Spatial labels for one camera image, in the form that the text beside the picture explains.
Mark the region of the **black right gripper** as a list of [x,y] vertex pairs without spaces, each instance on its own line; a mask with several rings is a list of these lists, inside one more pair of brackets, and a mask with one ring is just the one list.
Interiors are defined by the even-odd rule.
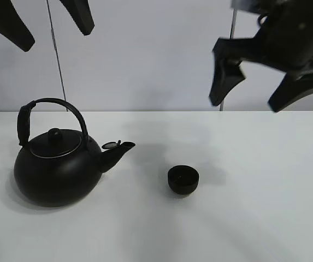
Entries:
[[285,72],[268,100],[279,112],[313,94],[313,1],[284,1],[267,15],[254,38],[219,38],[212,50],[214,76],[209,100],[219,106],[246,79],[240,64],[248,61]]

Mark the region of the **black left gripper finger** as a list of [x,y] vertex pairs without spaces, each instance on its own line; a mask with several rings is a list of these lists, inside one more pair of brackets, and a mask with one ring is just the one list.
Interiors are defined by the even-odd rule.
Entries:
[[35,39],[9,0],[0,0],[0,34],[27,52]]
[[60,0],[83,35],[90,35],[95,27],[88,0]]

